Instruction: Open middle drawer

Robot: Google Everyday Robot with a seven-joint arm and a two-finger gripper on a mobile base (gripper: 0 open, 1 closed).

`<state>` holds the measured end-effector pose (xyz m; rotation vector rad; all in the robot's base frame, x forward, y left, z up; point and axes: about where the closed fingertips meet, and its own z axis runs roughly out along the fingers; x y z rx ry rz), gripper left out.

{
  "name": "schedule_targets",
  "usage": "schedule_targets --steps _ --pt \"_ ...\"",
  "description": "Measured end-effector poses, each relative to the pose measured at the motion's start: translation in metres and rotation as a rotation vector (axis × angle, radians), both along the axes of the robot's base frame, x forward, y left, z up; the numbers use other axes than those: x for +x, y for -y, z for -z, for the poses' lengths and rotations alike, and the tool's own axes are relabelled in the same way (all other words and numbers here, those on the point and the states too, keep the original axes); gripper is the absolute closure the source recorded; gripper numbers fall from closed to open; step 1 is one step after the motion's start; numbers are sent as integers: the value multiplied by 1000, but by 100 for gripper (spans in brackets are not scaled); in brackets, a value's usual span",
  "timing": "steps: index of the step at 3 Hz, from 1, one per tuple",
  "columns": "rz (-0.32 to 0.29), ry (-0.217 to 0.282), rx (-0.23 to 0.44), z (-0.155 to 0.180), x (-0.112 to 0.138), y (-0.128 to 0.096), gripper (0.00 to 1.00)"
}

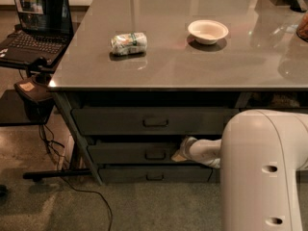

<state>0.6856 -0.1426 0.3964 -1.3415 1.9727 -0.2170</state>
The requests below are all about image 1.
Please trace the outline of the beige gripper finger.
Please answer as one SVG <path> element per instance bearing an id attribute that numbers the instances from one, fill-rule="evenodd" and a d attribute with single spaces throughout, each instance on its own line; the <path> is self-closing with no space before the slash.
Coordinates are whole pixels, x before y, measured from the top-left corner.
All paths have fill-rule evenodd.
<path id="1" fill-rule="evenodd" d="M 177 150 L 172 156 L 171 156 L 171 160 L 174 162 L 185 162 L 187 161 L 187 158 L 185 156 L 183 156 L 179 150 Z"/>

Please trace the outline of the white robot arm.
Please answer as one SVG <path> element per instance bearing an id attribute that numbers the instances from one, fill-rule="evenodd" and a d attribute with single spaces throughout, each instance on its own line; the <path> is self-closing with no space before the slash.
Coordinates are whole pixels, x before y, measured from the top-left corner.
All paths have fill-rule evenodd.
<path id="1" fill-rule="evenodd" d="M 308 115 L 248 110 L 216 141 L 186 137 L 172 160 L 220 171 L 222 231 L 303 231 L 296 173 L 308 166 Z"/>

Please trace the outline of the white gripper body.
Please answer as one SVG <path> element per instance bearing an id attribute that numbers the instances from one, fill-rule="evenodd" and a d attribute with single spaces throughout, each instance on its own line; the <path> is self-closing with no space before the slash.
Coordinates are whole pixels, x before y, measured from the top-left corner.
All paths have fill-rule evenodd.
<path id="1" fill-rule="evenodd" d="M 212 168 L 220 168 L 221 140 L 199 140 L 186 137 L 180 145 L 180 155 Z"/>

